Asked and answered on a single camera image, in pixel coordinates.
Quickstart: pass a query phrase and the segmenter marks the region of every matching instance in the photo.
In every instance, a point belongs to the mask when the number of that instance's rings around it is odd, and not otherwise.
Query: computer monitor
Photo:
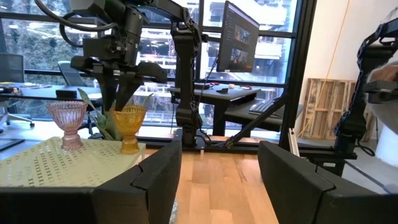
[[[225,2],[217,72],[252,72],[260,24]]]

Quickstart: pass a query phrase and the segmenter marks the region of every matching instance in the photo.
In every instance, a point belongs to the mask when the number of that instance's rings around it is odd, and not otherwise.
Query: window frame
[[[294,18],[294,24],[293,24],[293,31],[292,32],[279,32],[279,31],[269,31],[269,30],[260,30],[259,37],[266,36],[266,37],[281,37],[281,38],[287,38],[291,39],[291,47],[289,50],[289,61],[288,61],[288,69],[285,74],[286,76],[286,81],[288,77],[290,77],[290,67],[292,63],[292,56],[294,54],[294,43],[297,38],[297,23],[300,15],[298,13],[300,10],[298,8],[301,5],[302,0],[297,0],[297,6],[296,6],[296,14]],[[199,29],[202,32],[214,32],[214,33],[221,33],[221,27],[210,27],[210,26],[204,26],[203,25],[203,18],[204,18],[204,7],[205,7],[205,0],[199,0],[199,21],[198,21],[198,26]],[[37,22],[56,22],[55,20],[49,18],[49,16],[46,15],[37,15],[37,14],[22,14],[22,13],[16,13],[16,12],[0,12],[0,52],[5,52],[6,51],[6,46],[5,46],[5,41],[4,41],[4,32],[2,29],[2,19],[17,19],[17,20],[24,20],[24,21],[37,21]],[[91,24],[91,25],[97,25],[101,26],[101,22],[97,20],[96,18],[90,18],[90,17],[78,17],[78,18],[71,18],[71,21],[74,23],[79,23],[79,24]],[[150,29],[170,29],[170,24],[163,24],[163,23],[150,23],[148,25],[144,25],[143,28],[150,28]],[[98,37],[104,36],[104,32],[99,32]],[[210,37],[209,41],[212,42],[220,42],[219,38],[215,37]],[[201,58],[202,55],[202,49],[199,48],[198,50],[198,57]],[[201,68],[201,60],[197,60],[196,65],[195,65],[195,81],[199,82],[200,81],[200,68]],[[26,74],[42,74],[42,75],[62,75],[59,71],[56,70],[31,70],[31,69],[26,69],[25,70]],[[87,74],[82,73],[83,77],[88,77]],[[174,82],[174,78],[168,78],[168,82]],[[236,81],[236,80],[213,80],[209,79],[209,82],[218,82],[218,83],[233,83],[235,85],[251,85],[251,86],[263,86],[263,87],[274,87],[274,88],[285,88],[286,87],[286,81],[285,83],[259,83],[259,82],[245,82],[245,81]]]

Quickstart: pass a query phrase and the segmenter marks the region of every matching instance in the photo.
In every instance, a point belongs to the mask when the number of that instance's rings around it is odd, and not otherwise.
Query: white perforated tray
[[[137,154],[123,155],[121,142],[82,141],[81,149],[66,151],[60,138],[50,138],[0,161],[0,186],[97,187],[131,168],[146,148],[139,143]]]

